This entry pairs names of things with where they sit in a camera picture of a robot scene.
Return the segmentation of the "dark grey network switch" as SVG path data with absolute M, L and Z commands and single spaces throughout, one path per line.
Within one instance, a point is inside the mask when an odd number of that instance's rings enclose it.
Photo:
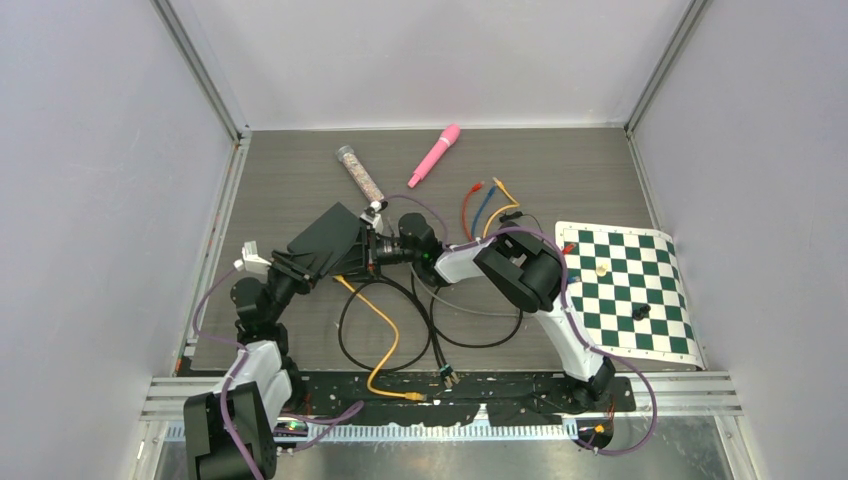
M 361 226 L 365 226 L 365 223 L 337 202 L 292 240 L 287 246 L 287 252 L 330 250 L 328 270 L 323 277 L 347 274 L 351 259 L 349 252 Z

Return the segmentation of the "black cable teal boot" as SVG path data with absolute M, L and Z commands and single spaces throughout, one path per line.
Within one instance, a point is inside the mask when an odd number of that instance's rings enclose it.
M 372 387 L 383 396 L 397 397 L 399 387 L 389 377 L 430 370 L 431 397 L 447 388 L 438 375 L 423 293 L 413 294 L 410 278 L 352 281 L 339 284 L 347 297 L 336 321 L 337 343 L 343 357 L 368 372 Z
M 427 287 L 422 280 L 420 280 L 414 272 L 409 273 L 410 278 L 410 286 L 412 287 L 413 294 L 424 293 L 429 296 L 428 306 L 426 307 L 426 316 L 427 316 L 427 326 L 429 331 L 429 337 L 432 344 L 434 357 L 438 369 L 438 375 L 442 383 L 447 387 L 451 388 L 459 383 L 459 374 L 457 370 L 451 366 L 449 360 L 444 353 L 443 344 L 447 343 L 450 346 L 469 349 L 469 350 L 481 350 L 481 349 L 492 349 L 495 347 L 502 346 L 506 344 L 508 341 L 512 340 L 519 332 L 519 329 L 524 326 L 524 318 L 525 315 L 522 311 L 518 311 L 516 314 L 494 314 L 490 312 L 480 312 L 480 311 L 472 311 L 467 308 L 460 308 L 457 305 L 451 304 L 447 300 L 441 299 L 439 297 L 438 289 L 432 289 Z M 500 337 L 495 338 L 493 336 L 481 337 L 474 339 L 463 340 L 456 336 L 452 336 L 448 332 L 441 329 L 436 323 L 436 304 L 441 304 L 442 306 L 447 306 L 450 308 L 455 308 L 460 313 L 468 313 L 472 315 L 477 315 L 480 317 L 487 318 L 495 318 L 495 317 L 503 317 L 506 319 L 511 319 L 514 321 L 512 327 L 508 330 L 508 332 Z

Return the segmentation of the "black power adapter with cord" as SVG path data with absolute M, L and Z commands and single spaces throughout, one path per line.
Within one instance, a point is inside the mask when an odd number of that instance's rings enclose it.
M 531 219 L 533 224 L 536 226 L 537 231 L 539 231 L 539 232 L 544 231 L 544 229 L 541 225 L 541 222 L 534 215 L 524 213 L 520 210 L 516 210 L 516 211 L 511 212 L 511 213 L 503 214 L 500 218 L 500 221 L 502 223 L 506 223 L 506 222 L 515 223 L 515 222 L 518 222 L 519 220 L 522 220 L 522 219 L 524 219 L 524 220 Z

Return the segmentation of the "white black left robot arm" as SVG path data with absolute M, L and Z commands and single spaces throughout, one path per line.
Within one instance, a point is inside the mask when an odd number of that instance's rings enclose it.
M 233 288 L 236 359 L 222 380 L 183 407 L 192 479 L 273 478 L 277 417 L 298 412 L 307 398 L 279 320 L 297 291 L 296 279 L 266 260 L 237 260 L 234 268 L 251 274 Z

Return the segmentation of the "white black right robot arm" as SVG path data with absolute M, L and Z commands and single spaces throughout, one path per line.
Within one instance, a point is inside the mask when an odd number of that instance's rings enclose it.
M 327 276 L 376 276 L 396 264 L 410 265 L 431 287 L 486 278 L 516 309 L 538 319 L 572 382 L 577 406 L 596 410 L 610 398 L 615 368 L 577 322 L 561 250 L 544 234 L 514 223 L 479 240 L 449 245 L 419 213 L 403 215 L 397 234 L 385 235 L 336 204 L 284 250 L 273 251 L 256 303 L 276 322 L 295 295 L 309 293 Z

